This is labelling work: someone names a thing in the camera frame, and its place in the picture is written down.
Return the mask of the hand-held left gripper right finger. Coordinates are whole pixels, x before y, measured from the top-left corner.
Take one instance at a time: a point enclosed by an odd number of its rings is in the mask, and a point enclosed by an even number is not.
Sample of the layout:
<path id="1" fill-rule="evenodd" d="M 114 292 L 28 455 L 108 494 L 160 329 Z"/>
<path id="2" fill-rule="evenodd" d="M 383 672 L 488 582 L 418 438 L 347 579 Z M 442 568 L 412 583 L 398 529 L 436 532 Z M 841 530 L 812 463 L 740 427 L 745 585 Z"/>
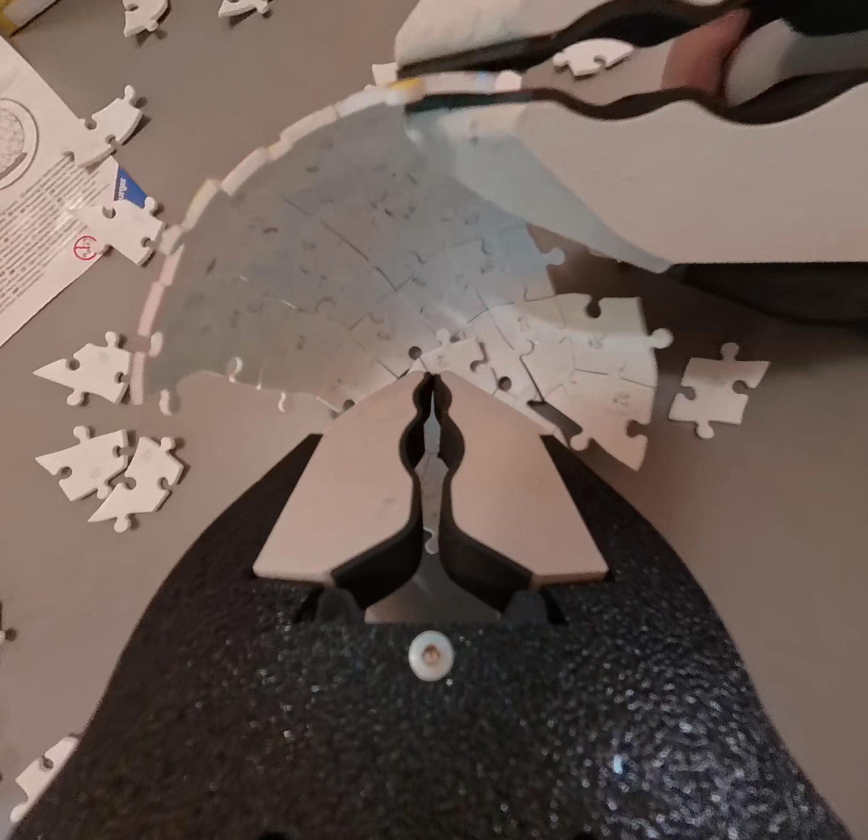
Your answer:
<path id="1" fill-rule="evenodd" d="M 496 611 L 515 594 L 599 582 L 609 566 L 559 472 L 565 449 L 453 371 L 435 379 L 447 466 L 439 556 L 450 580 Z"/>

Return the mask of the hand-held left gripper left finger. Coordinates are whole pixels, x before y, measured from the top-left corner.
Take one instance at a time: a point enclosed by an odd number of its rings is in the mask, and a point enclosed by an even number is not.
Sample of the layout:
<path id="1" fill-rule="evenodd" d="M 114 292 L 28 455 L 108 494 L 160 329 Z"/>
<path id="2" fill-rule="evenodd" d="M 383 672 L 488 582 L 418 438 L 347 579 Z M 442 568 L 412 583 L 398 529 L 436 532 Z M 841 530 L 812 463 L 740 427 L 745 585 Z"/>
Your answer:
<path id="1" fill-rule="evenodd" d="M 255 560 L 257 576 L 342 589 L 361 608 L 410 580 L 424 552 L 416 465 L 432 383 L 410 371 L 327 428 Z"/>

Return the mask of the person's right hand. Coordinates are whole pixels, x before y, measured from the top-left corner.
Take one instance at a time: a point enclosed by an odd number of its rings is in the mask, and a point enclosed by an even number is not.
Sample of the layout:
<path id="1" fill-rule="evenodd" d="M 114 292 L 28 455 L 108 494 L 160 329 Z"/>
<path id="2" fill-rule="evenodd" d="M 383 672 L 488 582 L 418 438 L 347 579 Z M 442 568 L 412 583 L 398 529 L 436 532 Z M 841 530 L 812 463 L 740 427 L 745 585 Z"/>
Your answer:
<path id="1" fill-rule="evenodd" d="M 737 9 L 676 39 L 667 56 L 661 88 L 696 90 L 720 98 L 726 66 L 749 22 L 750 11 Z"/>

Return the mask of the white instruction leaflet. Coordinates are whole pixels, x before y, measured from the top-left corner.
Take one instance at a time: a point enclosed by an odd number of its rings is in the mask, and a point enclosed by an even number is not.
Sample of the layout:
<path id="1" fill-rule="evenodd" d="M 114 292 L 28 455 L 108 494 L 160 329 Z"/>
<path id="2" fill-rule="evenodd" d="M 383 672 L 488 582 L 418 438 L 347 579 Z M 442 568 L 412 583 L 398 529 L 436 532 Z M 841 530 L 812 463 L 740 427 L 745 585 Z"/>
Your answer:
<path id="1" fill-rule="evenodd" d="M 97 260 L 81 206 L 145 195 L 114 159 L 139 128 L 138 95 L 79 118 L 10 42 L 1 43 L 1 343 Z"/>

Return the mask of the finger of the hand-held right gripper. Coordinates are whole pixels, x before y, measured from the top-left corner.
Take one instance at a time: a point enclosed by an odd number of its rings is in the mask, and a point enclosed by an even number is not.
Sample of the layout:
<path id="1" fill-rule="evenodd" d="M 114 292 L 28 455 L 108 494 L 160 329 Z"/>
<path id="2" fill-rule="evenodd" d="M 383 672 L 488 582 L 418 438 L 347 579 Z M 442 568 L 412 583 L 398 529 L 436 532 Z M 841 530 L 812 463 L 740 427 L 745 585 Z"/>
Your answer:
<path id="1" fill-rule="evenodd" d="M 616 120 L 510 95 L 406 118 L 431 163 L 471 192 L 649 271 L 866 261 L 865 84 L 767 124 L 671 97 Z"/>
<path id="2" fill-rule="evenodd" d="M 394 58 L 400 77 L 520 70 L 592 39 L 657 45 L 735 10 L 808 35 L 866 28 L 866 0 L 419 0 Z"/>

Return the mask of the large white puzzle ball shell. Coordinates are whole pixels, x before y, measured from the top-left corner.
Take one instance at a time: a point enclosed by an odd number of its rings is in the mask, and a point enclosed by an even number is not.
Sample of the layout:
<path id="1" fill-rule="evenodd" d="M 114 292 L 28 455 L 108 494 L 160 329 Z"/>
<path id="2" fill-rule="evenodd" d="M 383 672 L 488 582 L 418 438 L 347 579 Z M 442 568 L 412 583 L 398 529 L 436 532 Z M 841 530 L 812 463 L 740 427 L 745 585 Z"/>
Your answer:
<path id="1" fill-rule="evenodd" d="M 528 226 L 428 162 L 406 129 L 428 82 L 370 86 L 287 127 L 172 230 L 137 329 L 130 398 L 210 371 L 341 412 L 450 371 L 574 451 L 645 459 L 656 351 L 636 298 L 556 295 Z"/>

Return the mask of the scattered white puzzle pieces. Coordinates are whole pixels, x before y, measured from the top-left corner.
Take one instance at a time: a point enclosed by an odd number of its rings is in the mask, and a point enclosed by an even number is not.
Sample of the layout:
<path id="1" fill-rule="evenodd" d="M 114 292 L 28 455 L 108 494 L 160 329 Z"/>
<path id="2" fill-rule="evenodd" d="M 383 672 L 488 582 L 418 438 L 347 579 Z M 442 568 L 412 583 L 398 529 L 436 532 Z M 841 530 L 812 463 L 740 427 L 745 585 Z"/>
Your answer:
<path id="1" fill-rule="evenodd" d="M 542 756 L 472 730 L 398 656 L 409 631 L 365 627 L 362 599 L 338 599 L 313 622 L 323 591 L 257 581 L 253 552 L 301 491 L 326 403 L 298 408 L 292 451 L 215 520 L 169 575 L 121 658 L 93 725 L 25 767 L 15 838 L 598 838 L 587 802 L 555 825 Z M 153 513 L 184 470 L 175 441 L 125 429 L 37 462 L 73 502 L 92 498 L 122 531 Z M 317 707 L 315 722 L 285 706 Z"/>

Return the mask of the single white puzzle piece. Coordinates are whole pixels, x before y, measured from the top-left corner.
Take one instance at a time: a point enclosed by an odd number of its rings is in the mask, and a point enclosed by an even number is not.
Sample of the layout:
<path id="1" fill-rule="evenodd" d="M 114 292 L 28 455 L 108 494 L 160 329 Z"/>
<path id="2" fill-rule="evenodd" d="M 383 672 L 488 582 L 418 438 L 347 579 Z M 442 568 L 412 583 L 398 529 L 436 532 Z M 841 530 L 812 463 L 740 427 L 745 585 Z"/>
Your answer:
<path id="1" fill-rule="evenodd" d="M 688 422 L 702 440 L 714 437 L 716 423 L 739 425 L 742 422 L 748 394 L 735 390 L 741 384 L 754 390 L 764 379 L 770 366 L 764 360 L 739 360 L 740 347 L 735 343 L 723 344 L 718 359 L 692 357 L 682 374 L 680 386 L 693 393 L 675 395 L 668 418 L 674 422 Z"/>

